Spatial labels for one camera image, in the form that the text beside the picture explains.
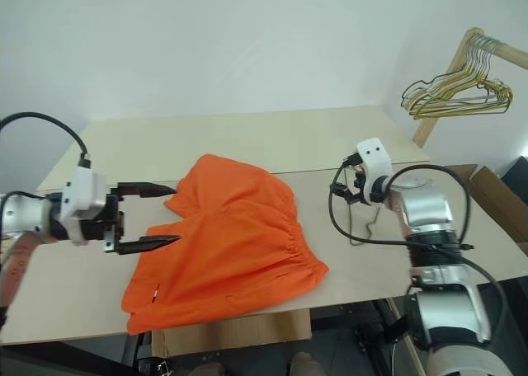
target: orange shorts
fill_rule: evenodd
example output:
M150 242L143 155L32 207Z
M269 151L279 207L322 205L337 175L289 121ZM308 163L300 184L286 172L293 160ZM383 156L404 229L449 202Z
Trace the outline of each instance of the orange shorts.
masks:
M264 170L201 157L165 205L184 219L148 235L125 291L129 334L254 312L315 287L328 268L304 240L291 189Z

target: wooden rod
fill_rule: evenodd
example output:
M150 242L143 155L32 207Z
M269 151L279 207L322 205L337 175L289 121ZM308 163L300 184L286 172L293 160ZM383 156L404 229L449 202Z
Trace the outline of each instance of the wooden rod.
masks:
M449 68L447 69L447 73L455 73L456 71L460 71L464 67L464 64L465 64L464 48L465 48L466 42L473 35L483 34L483 33L484 33L483 29L478 28L478 27L472 27L466 31L464 38L462 38L462 41L460 42L459 48L456 50L455 57L453 58ZM493 54L519 67L528 69L528 53L526 53L523 50L516 49L516 48L511 47L510 45L504 44L504 45L499 46L493 52ZM423 148L423 146L425 145L427 139L431 135L432 130L435 128L436 123L438 123L438 119L439 118L424 118L420 122L420 126L418 127L418 129L416 130L416 133L414 133L414 137L412 138L412 140L420 148Z

